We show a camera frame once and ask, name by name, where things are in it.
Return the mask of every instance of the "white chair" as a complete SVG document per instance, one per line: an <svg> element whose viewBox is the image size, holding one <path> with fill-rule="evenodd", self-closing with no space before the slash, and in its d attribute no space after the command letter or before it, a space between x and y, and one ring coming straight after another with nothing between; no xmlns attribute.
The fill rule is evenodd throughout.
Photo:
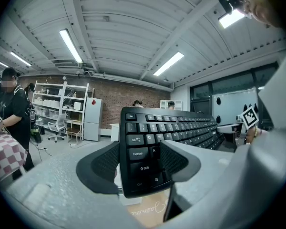
<svg viewBox="0 0 286 229"><path fill-rule="evenodd" d="M61 131L66 129L66 118L67 118L67 114L60 114L56 120L56 123L51 123L48 122L48 126L49 129L51 131L56 132L55 135L51 135L48 137L48 140L52 137L55 137L55 143L57 143L57 138L60 137L63 140L65 139L62 135L61 135Z"/></svg>

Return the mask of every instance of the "keyboard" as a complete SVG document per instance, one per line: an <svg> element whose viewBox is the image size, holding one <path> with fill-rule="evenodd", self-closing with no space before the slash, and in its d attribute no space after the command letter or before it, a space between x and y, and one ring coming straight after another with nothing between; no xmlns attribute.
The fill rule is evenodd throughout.
<svg viewBox="0 0 286 229"><path fill-rule="evenodd" d="M211 115L168 109L124 107L120 121L120 171L126 198L169 188L160 142L170 140L212 150L224 136Z"/></svg>

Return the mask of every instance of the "floor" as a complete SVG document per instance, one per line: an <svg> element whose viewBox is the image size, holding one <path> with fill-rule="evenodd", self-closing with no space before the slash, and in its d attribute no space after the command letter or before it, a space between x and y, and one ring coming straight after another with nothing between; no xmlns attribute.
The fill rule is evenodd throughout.
<svg viewBox="0 0 286 229"><path fill-rule="evenodd" d="M48 140L48 137L53 135L52 132L45 131L45 135L42 135L42 142L37 145L30 142L30 154L32 157L33 164L37 166L42 161L51 158L51 156L59 155L63 152L68 152L70 149L76 150L77 148L85 147L87 144L97 144L98 142L93 141L80 141L78 139L78 144L76 144L76 137L69 139L67 142L67 138L62 140L61 138L57 138L57 143L54 142L54 138ZM101 137L100 141L110 141L109 137ZM6 189L10 184L12 184L13 179L11 176L5 178L0 182L0 188Z"/></svg>

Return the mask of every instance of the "ceiling light fixture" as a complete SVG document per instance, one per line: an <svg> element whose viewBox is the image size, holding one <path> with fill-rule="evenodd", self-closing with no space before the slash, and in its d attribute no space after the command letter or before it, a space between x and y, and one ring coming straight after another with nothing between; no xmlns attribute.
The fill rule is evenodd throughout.
<svg viewBox="0 0 286 229"><path fill-rule="evenodd" d="M72 53L72 55L75 58L75 60L77 61L77 63L82 63L82 59L75 49L75 46L71 40L71 37L69 35L68 30L64 29L64 30L60 31L59 34L61 35L63 41L65 42L65 44L69 48L70 52Z"/></svg>
<svg viewBox="0 0 286 229"><path fill-rule="evenodd" d="M166 71L169 67L171 67L174 63L182 59L184 55L180 52L176 53L169 61L167 61L159 70L156 71L156 76L161 75L164 71Z"/></svg>
<svg viewBox="0 0 286 229"><path fill-rule="evenodd" d="M1 64L2 66L6 67L6 68L9 68L9 66L7 66L7 65L4 64L4 63L1 63L1 62L0 62L0 64Z"/></svg>
<svg viewBox="0 0 286 229"><path fill-rule="evenodd" d="M239 21L243 17L244 17L244 14L242 14L240 11L233 10L232 14L225 14L224 16L220 17L218 20L224 28L227 28L228 26Z"/></svg>
<svg viewBox="0 0 286 229"><path fill-rule="evenodd" d="M21 57L19 57L17 54L15 54L14 52L10 52L11 55L13 55L15 58L19 59L21 62L25 63L27 66L32 66L30 63L26 62L24 59L22 59Z"/></svg>

